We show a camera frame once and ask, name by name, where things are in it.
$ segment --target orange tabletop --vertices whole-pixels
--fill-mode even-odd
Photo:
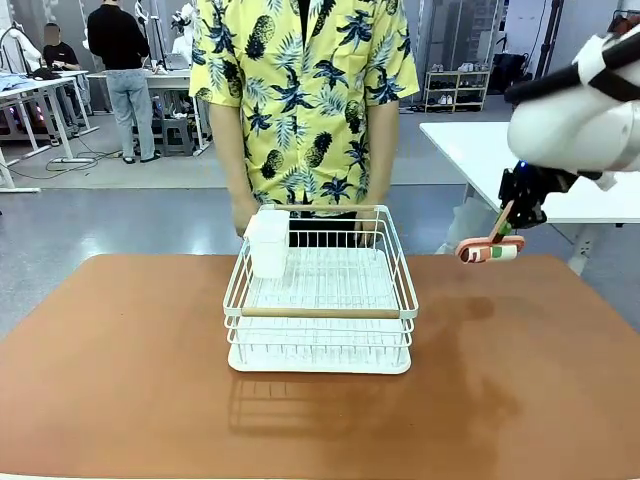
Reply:
[[[234,259],[101,256],[0,344],[0,472],[65,477],[629,479],[640,336],[560,261],[409,260],[402,376],[227,364]]]

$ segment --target white wire dish rack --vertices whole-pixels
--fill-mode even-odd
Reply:
[[[262,208],[363,215],[355,231],[354,220],[342,216],[305,219],[303,230],[291,230],[293,246],[279,279],[253,275],[245,240],[224,298],[229,365],[239,371],[406,372],[418,301],[387,207]]]

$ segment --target gray floor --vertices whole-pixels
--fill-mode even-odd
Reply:
[[[489,97],[482,113],[464,112],[403,114],[400,117],[400,141],[392,175],[394,185],[451,185],[463,182],[462,176],[420,132],[423,122],[508,121],[511,106],[502,97]],[[92,126],[100,130],[72,140],[75,155],[87,150],[111,153],[120,142],[113,116],[95,116]],[[8,159],[27,153],[29,144],[3,144]],[[64,154],[62,147],[48,150],[16,164],[13,169],[34,178],[14,175],[19,187],[40,188],[222,188],[225,176],[216,161],[215,146],[199,157],[167,157],[147,165],[125,165],[120,159],[105,158],[89,170],[69,172],[56,178],[46,170],[47,162]]]
[[[462,186],[392,188],[388,204],[408,254],[438,248],[462,195]],[[229,207],[220,189],[47,190],[0,196],[0,338],[91,256],[237,253],[240,241]],[[526,235],[528,254],[567,259],[571,253],[569,242],[549,226]],[[584,274],[638,331],[640,271],[637,261],[629,261],[635,257],[625,252],[635,252],[639,241],[639,227],[611,229],[602,242],[606,249],[596,249]]]

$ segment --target jeans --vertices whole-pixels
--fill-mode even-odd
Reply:
[[[132,128],[135,115],[142,160],[153,158],[155,154],[153,131],[151,130],[153,107],[144,71],[142,69],[107,70],[107,87],[122,140],[123,156],[133,158]]]
[[[78,105],[78,101],[76,100],[76,94],[73,89],[70,89],[66,85],[63,87],[58,87],[56,90],[56,97],[58,99],[58,105],[60,105],[60,113],[62,113],[62,118],[68,127],[77,126],[76,117],[78,116],[78,112],[80,111],[80,106]],[[74,113],[69,112],[69,104],[67,99],[71,101],[71,106],[73,107]]]

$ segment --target yellow shirt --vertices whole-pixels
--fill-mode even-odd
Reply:
[[[418,91],[402,0],[198,0],[191,95],[240,107],[261,203],[353,204],[369,184],[366,107]]]

